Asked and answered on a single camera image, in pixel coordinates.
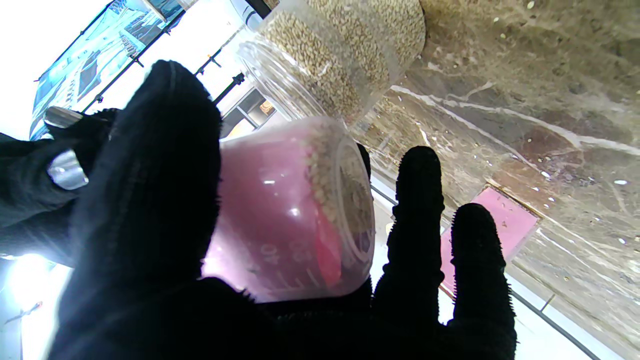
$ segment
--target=clear plastic jar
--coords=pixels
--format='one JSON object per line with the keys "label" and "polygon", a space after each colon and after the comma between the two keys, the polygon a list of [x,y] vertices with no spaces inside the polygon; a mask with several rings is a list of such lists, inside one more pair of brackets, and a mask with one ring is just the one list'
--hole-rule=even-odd
{"label": "clear plastic jar", "polygon": [[396,82],[425,36],[418,0],[282,0],[238,57],[289,118],[349,124]]}
{"label": "clear plastic jar", "polygon": [[336,297],[369,275],[371,189],[360,151],[315,117],[221,142],[220,215],[202,268],[258,302]]}

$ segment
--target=marble surface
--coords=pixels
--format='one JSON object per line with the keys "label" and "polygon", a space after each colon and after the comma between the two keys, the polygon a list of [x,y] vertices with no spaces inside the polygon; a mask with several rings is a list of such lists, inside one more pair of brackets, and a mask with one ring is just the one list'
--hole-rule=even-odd
{"label": "marble surface", "polygon": [[640,6],[420,0],[427,44],[350,131],[392,184],[440,156],[444,223],[491,183],[543,220],[510,274],[640,359]]}

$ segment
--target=silver object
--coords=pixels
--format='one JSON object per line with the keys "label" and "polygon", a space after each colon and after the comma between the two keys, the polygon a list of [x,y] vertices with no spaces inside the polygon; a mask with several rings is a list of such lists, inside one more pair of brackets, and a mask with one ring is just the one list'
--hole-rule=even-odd
{"label": "silver object", "polygon": [[47,125],[66,129],[82,119],[82,114],[75,111],[61,108],[59,106],[50,106],[44,113],[44,122]]}
{"label": "silver object", "polygon": [[75,190],[89,183],[89,179],[78,162],[76,153],[71,149],[62,152],[53,159],[47,169],[47,174],[54,183],[65,190]]}

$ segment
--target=pink label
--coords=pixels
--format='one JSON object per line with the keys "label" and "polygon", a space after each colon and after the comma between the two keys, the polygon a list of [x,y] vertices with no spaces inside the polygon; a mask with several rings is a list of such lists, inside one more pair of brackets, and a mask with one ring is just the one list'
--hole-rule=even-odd
{"label": "pink label", "polygon": [[[484,189],[471,202],[484,206],[493,216],[498,237],[502,244],[502,255],[506,261],[516,256],[528,235],[533,231],[540,219],[513,199],[506,197],[492,187]],[[451,264],[451,227],[442,233],[442,287],[451,296],[455,290],[455,268]]]}

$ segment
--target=plastic cup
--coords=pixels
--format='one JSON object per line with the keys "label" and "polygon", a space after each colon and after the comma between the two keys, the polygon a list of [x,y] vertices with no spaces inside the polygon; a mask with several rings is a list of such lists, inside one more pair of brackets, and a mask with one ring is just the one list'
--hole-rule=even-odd
{"label": "plastic cup", "polygon": [[337,297],[369,276],[371,188],[356,143],[327,117],[221,142],[220,215],[204,259],[257,302]]}

